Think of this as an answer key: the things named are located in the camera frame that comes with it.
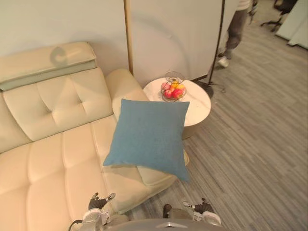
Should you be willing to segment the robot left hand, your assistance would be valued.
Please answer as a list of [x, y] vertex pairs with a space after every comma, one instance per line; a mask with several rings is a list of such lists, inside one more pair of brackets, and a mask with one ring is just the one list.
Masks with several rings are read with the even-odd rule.
[[98, 193], [96, 192], [90, 199], [88, 210], [94, 208], [102, 209], [109, 201], [113, 200], [115, 196], [116, 196], [115, 193], [111, 193], [105, 198], [100, 198], [98, 196]]

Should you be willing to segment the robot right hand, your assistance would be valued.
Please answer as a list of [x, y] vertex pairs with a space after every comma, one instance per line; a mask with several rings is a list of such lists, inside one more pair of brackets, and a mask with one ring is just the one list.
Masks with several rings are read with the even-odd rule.
[[212, 213], [215, 212], [213, 207], [212, 207], [212, 205], [205, 198], [202, 198], [202, 203], [201, 204], [193, 205], [193, 204], [191, 204], [191, 203], [189, 203], [187, 201], [183, 201], [182, 204], [185, 207], [192, 208], [195, 212], [198, 212], [200, 214], [202, 214], [204, 212], [212, 212]]

